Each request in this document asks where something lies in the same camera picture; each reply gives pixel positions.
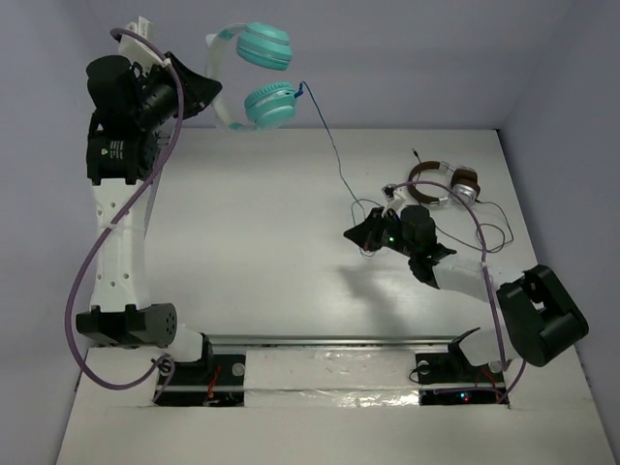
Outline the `teal cat-ear headphones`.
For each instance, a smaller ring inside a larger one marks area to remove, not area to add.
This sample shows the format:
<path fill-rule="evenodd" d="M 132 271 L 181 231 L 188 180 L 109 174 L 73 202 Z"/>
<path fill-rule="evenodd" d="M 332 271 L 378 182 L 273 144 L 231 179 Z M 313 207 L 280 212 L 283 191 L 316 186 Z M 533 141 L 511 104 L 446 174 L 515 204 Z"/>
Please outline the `teal cat-ear headphones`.
<path fill-rule="evenodd" d="M 270 71 L 289 69 L 293 52 L 288 33 L 261 22 L 233 23 L 205 37 L 207 59 L 205 76 L 218 80 L 223 68 L 226 48 L 234 44 L 236 55 L 245 62 Z M 297 89 L 287 81 L 272 82 L 251 92 L 244 100 L 245 123 L 233 117 L 225 98 L 213 101 L 215 116 L 233 131 L 276 129 L 295 117 Z"/>

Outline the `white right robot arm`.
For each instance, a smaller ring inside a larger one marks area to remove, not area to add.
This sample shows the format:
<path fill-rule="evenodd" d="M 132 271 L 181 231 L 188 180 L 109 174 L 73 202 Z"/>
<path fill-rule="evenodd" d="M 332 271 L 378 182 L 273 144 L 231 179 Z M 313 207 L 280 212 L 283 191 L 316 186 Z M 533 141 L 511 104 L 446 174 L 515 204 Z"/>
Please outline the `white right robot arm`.
<path fill-rule="evenodd" d="M 484 364 L 504 365 L 513 359 L 543 367 L 589 332 L 584 315 L 550 267 L 493 267 L 483 259 L 464 257 L 439 242 L 435 222 L 422 206 L 400 212 L 375 207 L 343 235 L 365 252 L 388 248 L 406 257 L 413 276 L 424 285 L 489 305 L 493 327 L 466 333 L 460 349 L 447 358 L 457 380 L 472 379 Z"/>

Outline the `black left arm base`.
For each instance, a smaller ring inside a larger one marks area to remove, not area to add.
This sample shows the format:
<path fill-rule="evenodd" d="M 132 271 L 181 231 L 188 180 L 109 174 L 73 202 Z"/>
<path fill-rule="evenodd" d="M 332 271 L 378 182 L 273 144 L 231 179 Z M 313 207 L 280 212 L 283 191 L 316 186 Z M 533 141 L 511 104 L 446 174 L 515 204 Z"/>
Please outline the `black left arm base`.
<path fill-rule="evenodd" d="M 216 354 L 209 367 L 176 362 L 160 373 L 154 403 L 162 407 L 243 407 L 245 354 Z"/>

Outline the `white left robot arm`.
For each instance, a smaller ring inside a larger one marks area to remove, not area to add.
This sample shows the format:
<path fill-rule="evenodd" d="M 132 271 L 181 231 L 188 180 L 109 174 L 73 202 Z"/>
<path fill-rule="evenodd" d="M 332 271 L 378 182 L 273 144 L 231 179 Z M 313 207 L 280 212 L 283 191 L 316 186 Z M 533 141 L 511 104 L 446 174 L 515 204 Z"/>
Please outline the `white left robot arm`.
<path fill-rule="evenodd" d="M 157 347 L 181 363 L 194 382 L 208 380 L 215 358 L 204 336 L 183 325 L 170 303 L 152 302 L 145 267 L 145 237 L 154 181 L 164 157 L 158 141 L 170 119 L 204 110 L 222 89 L 188 69 L 171 52 L 161 64 L 142 65 L 108 55 L 86 68 L 95 105 L 86 150 L 86 174 L 99 232 L 96 282 L 77 332 L 103 346 Z"/>

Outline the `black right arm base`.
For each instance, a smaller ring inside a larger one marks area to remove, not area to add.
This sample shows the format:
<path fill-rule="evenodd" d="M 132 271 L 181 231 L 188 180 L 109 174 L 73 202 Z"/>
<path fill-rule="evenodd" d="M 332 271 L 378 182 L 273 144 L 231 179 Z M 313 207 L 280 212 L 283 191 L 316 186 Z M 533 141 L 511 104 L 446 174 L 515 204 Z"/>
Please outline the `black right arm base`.
<path fill-rule="evenodd" d="M 447 344 L 443 353 L 416 355 L 416 365 L 408 379 L 420 388 L 422 406 L 461 406 L 506 404 L 501 373 L 492 373 L 485 365 L 474 366 L 465 357 L 461 343 L 478 328 L 471 329 Z"/>

